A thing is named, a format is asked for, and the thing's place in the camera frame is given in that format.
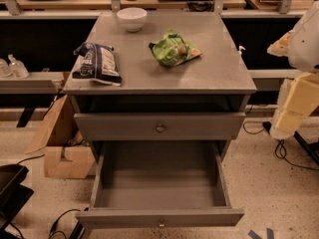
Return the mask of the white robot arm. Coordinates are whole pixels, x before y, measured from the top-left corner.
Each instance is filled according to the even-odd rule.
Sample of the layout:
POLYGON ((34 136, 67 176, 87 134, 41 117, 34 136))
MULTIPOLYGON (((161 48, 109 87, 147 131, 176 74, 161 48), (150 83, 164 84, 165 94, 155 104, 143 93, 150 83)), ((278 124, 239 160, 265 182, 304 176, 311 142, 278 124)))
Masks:
POLYGON ((319 107, 319 1, 267 53, 287 57, 290 66, 302 72, 294 80, 284 80, 272 119, 270 135, 286 139, 319 107))

